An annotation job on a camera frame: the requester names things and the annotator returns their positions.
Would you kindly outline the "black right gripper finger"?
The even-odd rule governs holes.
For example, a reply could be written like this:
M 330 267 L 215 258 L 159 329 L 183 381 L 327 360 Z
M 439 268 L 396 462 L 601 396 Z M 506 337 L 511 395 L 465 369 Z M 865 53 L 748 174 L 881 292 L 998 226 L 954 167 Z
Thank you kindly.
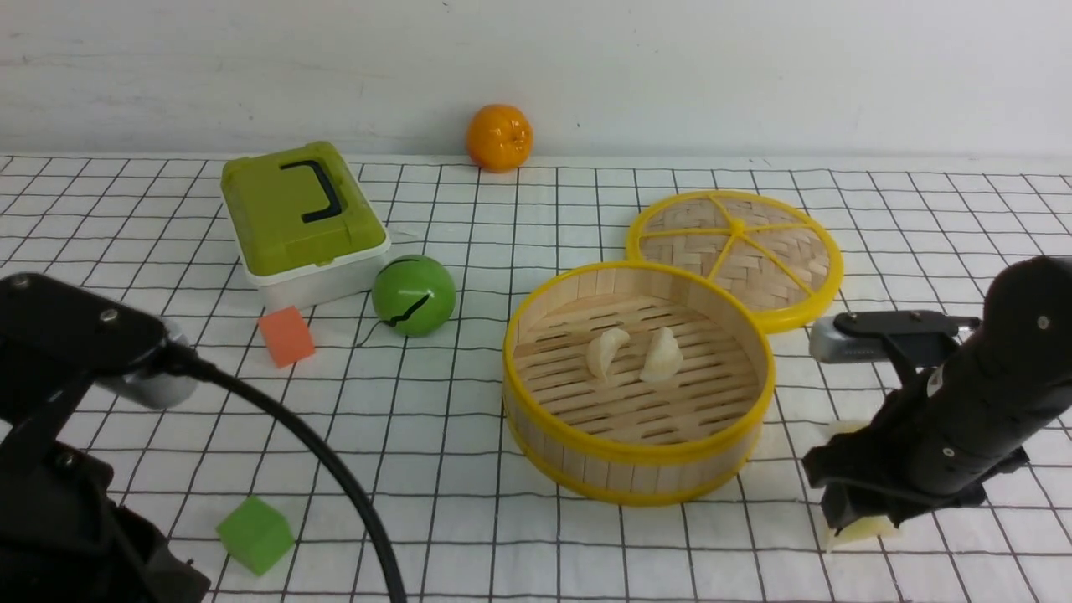
M 842 532 L 850 524 L 869 518 L 872 498 L 869 492 L 854 486 L 827 486 L 821 508 L 827 526 L 834 532 Z

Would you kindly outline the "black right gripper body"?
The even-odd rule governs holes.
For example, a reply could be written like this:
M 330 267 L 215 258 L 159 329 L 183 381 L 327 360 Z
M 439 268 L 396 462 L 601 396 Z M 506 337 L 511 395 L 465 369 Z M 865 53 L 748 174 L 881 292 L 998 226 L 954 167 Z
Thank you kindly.
M 1023 443 L 1069 408 L 1069 324 L 1011 317 L 962 333 L 937 366 L 892 363 L 892 389 L 861 431 L 803 461 L 812 487 L 854 486 L 872 512 L 976 503 L 982 484 L 1025 465 Z

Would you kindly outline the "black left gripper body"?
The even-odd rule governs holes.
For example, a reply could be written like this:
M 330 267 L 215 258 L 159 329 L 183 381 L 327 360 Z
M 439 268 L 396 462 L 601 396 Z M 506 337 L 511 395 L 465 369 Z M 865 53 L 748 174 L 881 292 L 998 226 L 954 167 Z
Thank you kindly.
M 59 439 L 96 378 L 163 354 L 163 320 L 41 273 L 4 277 L 1 302 L 4 602 L 199 602 L 208 577 Z

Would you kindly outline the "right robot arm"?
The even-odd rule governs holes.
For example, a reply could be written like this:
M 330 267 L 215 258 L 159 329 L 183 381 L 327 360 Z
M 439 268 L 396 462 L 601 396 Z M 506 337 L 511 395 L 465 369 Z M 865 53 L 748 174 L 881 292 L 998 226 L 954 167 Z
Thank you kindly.
M 894 526 L 946 508 L 979 508 L 989 477 L 1027 466 L 1034 432 L 1069 409 L 1069 258 L 1039 255 L 1000 271 L 982 317 L 843 312 L 809 337 L 827 365 L 889 362 L 900 385 L 873 420 L 803 459 L 823 491 L 827 526 Z

